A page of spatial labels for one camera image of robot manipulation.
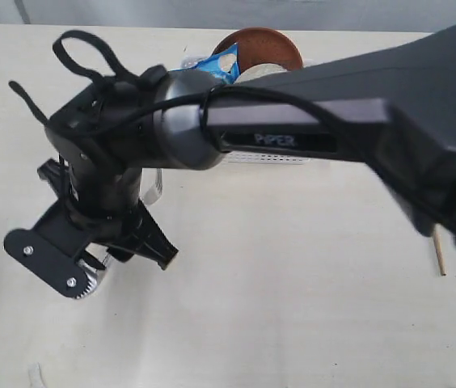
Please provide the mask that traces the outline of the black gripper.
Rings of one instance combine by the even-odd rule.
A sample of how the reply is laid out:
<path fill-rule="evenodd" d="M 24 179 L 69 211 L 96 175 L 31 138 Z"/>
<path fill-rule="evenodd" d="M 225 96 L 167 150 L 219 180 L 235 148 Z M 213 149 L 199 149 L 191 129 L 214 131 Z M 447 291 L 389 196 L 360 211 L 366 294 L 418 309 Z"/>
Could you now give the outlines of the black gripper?
<path fill-rule="evenodd" d="M 147 258 L 166 270 L 179 250 L 139 199 L 142 168 L 132 160 L 142 121 L 120 125 L 146 99 L 132 83 L 109 78 L 77 93 L 44 130 L 67 163 L 57 180 L 65 216 L 76 226 L 121 226 L 106 243 L 110 255 L 122 263 Z"/>

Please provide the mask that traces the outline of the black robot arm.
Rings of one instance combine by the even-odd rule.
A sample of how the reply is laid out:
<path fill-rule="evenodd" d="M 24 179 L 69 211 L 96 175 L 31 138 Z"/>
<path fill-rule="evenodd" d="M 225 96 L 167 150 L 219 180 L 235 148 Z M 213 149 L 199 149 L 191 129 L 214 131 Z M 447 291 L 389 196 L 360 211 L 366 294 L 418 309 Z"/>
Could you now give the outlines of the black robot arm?
<path fill-rule="evenodd" d="M 149 217 L 132 219 L 144 168 L 203 171 L 246 151 L 360 162 L 385 184 L 422 235 L 445 227 L 456 244 L 456 25 L 398 47 L 226 85 L 200 70 L 160 65 L 140 75 L 108 45 L 103 76 L 58 59 L 91 83 L 45 132 L 61 155 L 39 169 L 67 227 L 113 246 L 121 260 L 168 265 L 175 248 Z"/>

